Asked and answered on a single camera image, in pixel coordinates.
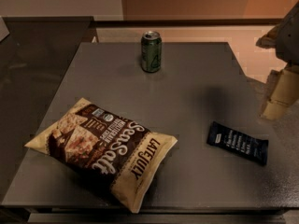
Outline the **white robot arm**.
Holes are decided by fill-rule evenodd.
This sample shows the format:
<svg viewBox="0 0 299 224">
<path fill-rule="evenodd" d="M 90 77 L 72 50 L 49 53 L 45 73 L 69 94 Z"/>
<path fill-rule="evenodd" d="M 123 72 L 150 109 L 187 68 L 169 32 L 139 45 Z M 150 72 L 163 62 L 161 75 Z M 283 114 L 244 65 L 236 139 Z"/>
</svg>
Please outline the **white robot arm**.
<svg viewBox="0 0 299 224">
<path fill-rule="evenodd" d="M 299 99 L 299 2 L 256 46 L 274 49 L 276 57 L 286 63 L 279 72 L 270 72 L 261 108 L 262 118 L 279 119 Z"/>
</svg>

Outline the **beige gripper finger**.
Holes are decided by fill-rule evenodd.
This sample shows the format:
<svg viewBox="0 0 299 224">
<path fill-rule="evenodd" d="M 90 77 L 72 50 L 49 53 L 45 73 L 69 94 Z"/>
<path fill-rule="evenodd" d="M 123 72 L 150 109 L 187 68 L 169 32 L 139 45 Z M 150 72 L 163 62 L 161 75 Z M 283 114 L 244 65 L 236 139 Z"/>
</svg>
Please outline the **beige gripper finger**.
<svg viewBox="0 0 299 224">
<path fill-rule="evenodd" d="M 270 72 L 260 116 L 269 120 L 280 119 L 298 99 L 299 66 L 288 63 L 284 69 Z"/>
</svg>

